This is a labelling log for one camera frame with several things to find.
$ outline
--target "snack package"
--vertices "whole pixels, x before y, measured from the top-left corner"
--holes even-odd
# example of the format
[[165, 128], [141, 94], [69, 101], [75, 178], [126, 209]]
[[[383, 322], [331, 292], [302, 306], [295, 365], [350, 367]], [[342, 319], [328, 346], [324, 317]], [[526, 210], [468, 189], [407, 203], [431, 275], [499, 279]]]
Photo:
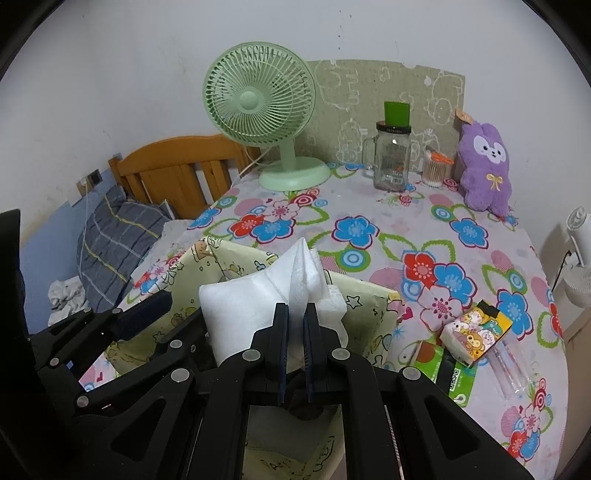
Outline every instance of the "snack package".
[[410, 365], [418, 368], [461, 407], [468, 405], [477, 365], [464, 367], [448, 350], [427, 341], [418, 344]]
[[484, 300], [464, 315], [445, 325], [440, 340], [453, 357], [471, 367], [511, 328], [512, 322]]

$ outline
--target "green electric fan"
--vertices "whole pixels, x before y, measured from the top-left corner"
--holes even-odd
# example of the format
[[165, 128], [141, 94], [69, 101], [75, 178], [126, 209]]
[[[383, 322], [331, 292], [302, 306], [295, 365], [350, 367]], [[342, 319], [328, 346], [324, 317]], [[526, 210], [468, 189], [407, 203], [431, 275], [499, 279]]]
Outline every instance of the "green electric fan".
[[303, 190], [330, 177], [322, 160], [296, 157], [294, 138], [310, 120], [316, 88], [308, 66], [291, 50], [265, 42], [230, 48], [207, 72], [203, 102], [212, 122], [232, 140], [279, 145], [280, 161], [261, 171], [263, 188]]

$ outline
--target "cartoon animal packaging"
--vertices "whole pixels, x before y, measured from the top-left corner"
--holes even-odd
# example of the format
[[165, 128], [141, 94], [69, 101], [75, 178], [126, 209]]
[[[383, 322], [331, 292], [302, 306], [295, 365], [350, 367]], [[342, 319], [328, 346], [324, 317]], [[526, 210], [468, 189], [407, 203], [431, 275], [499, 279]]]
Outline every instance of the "cartoon animal packaging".
[[440, 340], [458, 362], [471, 367], [504, 337], [511, 325], [508, 317], [482, 300], [445, 325]]

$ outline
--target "glass mug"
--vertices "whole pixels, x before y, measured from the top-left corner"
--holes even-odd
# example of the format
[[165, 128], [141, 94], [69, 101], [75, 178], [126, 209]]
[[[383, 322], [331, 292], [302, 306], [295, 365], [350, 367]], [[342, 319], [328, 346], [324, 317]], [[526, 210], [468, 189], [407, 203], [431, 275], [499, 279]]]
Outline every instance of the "glass mug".
[[392, 127], [377, 122], [378, 133], [363, 141], [361, 161], [374, 171], [374, 187], [388, 192], [404, 192], [410, 164], [410, 127]]

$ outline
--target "table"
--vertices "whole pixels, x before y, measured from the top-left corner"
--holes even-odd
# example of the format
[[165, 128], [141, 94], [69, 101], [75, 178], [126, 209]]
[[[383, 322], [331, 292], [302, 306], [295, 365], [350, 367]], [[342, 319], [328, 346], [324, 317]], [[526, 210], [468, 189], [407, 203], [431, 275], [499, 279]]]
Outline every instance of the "table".
[[[387, 368], [407, 365], [421, 340], [484, 299], [513, 321], [534, 383], [505, 400], [486, 359], [466, 411], [537, 480], [553, 478], [566, 425], [568, 376], [556, 304], [527, 233], [513, 215], [468, 209], [455, 181], [440, 189], [410, 174], [402, 194], [375, 190], [363, 165], [329, 163], [331, 177], [302, 192], [243, 179], [183, 234], [218, 236], [281, 254], [299, 237], [325, 269], [398, 290], [405, 305]], [[157, 281], [145, 276], [147, 289]], [[350, 308], [359, 298], [347, 296]]]

